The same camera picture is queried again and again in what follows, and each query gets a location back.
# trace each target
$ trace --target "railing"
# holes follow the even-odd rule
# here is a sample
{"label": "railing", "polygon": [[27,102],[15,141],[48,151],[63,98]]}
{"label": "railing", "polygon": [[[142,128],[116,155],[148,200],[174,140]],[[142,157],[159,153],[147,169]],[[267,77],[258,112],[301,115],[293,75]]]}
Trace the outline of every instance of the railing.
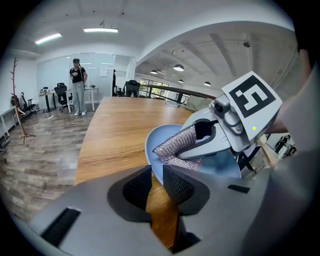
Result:
{"label": "railing", "polygon": [[[162,98],[163,100],[164,99],[168,99],[170,101],[177,102],[179,104],[182,104],[183,102],[186,102],[186,100],[184,100],[184,101],[182,100],[183,99],[183,95],[188,95],[188,96],[193,95],[193,96],[196,96],[196,97],[209,98],[209,99],[212,99],[212,100],[214,100],[216,98],[216,97],[214,97],[212,95],[204,94],[204,93],[201,93],[201,92],[192,91],[192,90],[186,90],[186,89],[180,89],[180,88],[175,88],[175,87],[157,86],[157,85],[150,85],[150,84],[148,84],[148,85],[142,84],[140,87],[147,87],[147,90],[139,89],[138,97],[140,97],[140,98],[149,98],[150,99],[151,95],[156,95],[156,96]],[[156,89],[160,89],[160,90],[164,90],[164,91],[175,92],[175,93],[178,93],[178,95],[177,95],[177,97],[175,99],[169,98],[169,97],[165,97],[165,96],[153,93],[152,92],[152,88],[156,88]]]}

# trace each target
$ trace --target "wooden table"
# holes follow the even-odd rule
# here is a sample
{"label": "wooden table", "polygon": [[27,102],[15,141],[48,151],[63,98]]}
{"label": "wooden table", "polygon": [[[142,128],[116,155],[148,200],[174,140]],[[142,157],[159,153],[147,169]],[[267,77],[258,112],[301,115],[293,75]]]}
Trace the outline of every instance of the wooden table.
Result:
{"label": "wooden table", "polygon": [[[75,183],[147,165],[145,141],[152,129],[166,124],[183,125],[192,113],[162,100],[104,97],[86,132]],[[169,248],[174,243],[178,208],[152,174],[146,211],[152,230]]]}

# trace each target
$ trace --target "glass wall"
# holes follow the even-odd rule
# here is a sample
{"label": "glass wall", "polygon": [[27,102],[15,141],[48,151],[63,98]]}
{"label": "glass wall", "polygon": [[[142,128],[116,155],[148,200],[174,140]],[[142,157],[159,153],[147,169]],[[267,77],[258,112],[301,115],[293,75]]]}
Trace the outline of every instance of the glass wall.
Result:
{"label": "glass wall", "polygon": [[[43,87],[54,90],[58,83],[64,83],[68,89],[72,88],[70,79],[70,69],[73,68],[73,59],[80,59],[80,65],[84,67],[88,79],[86,85],[99,87],[99,100],[112,95],[112,81],[114,74],[116,55],[113,53],[92,52],[67,55],[50,59],[37,65],[37,88]],[[89,101],[88,93],[84,95],[85,101]],[[44,97],[39,97],[40,107],[45,104]],[[53,107],[53,100],[49,99],[49,104]]]}

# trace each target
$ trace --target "blue bowl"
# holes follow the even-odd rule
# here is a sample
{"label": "blue bowl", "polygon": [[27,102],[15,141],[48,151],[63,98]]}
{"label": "blue bowl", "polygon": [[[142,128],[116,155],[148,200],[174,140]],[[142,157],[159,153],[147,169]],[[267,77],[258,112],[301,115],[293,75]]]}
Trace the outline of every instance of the blue bowl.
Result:
{"label": "blue bowl", "polygon": [[[154,128],[147,136],[144,146],[145,157],[157,180],[163,185],[163,165],[160,158],[152,152],[162,142],[169,139],[172,135],[178,133],[182,125],[166,124]],[[203,173],[212,175],[241,178],[241,173],[237,161],[233,155],[225,150],[216,155],[206,156],[202,167],[199,170]]]}

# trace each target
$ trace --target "person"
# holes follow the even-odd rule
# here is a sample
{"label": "person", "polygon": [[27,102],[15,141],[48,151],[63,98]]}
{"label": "person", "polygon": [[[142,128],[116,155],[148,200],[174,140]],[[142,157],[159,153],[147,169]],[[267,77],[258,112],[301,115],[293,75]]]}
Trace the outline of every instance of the person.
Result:
{"label": "person", "polygon": [[279,151],[282,149],[283,146],[287,146],[287,142],[290,140],[291,136],[287,135],[287,136],[282,136],[279,141],[275,144],[275,152],[278,154]]}
{"label": "person", "polygon": [[113,70],[113,81],[112,81],[112,97],[117,96],[117,94],[115,93],[115,88],[116,88],[116,70]]}
{"label": "person", "polygon": [[72,102],[75,109],[75,116],[80,113],[82,116],[87,114],[85,103],[85,83],[88,75],[86,70],[80,66],[78,58],[73,59],[73,68],[70,69],[70,79],[72,81]]}

